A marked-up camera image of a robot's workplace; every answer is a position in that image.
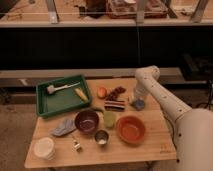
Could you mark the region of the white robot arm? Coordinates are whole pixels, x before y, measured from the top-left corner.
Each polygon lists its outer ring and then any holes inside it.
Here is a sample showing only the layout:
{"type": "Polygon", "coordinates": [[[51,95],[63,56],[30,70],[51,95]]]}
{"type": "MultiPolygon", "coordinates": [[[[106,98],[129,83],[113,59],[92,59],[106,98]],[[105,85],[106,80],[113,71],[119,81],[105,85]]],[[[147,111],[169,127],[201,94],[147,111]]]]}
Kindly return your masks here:
{"type": "Polygon", "coordinates": [[[192,108],[159,82],[157,66],[139,68],[134,98],[151,94],[174,123],[177,149],[176,171],[213,171],[213,111],[192,108]]]}

